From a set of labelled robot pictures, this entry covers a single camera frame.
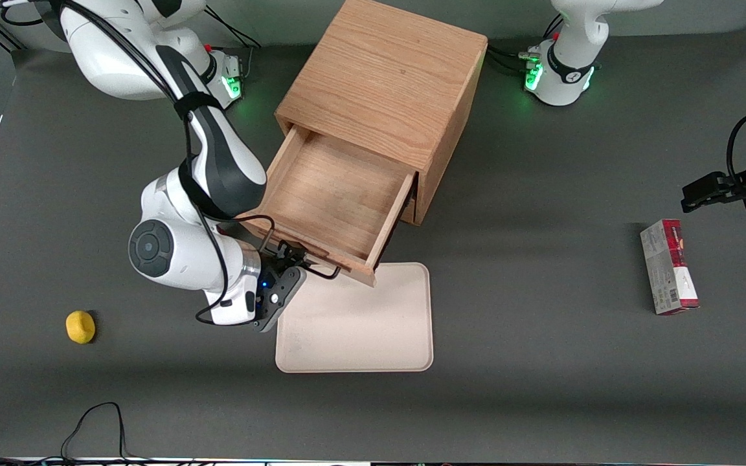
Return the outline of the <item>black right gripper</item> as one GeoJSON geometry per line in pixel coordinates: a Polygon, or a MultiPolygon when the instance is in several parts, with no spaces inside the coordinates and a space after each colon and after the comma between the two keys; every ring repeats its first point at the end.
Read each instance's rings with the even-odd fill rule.
{"type": "Polygon", "coordinates": [[[296,243],[279,241],[275,258],[287,261],[288,267],[267,267],[258,278],[253,328],[260,333],[273,329],[307,278],[305,269],[309,263],[305,248],[297,247],[296,243]]]}

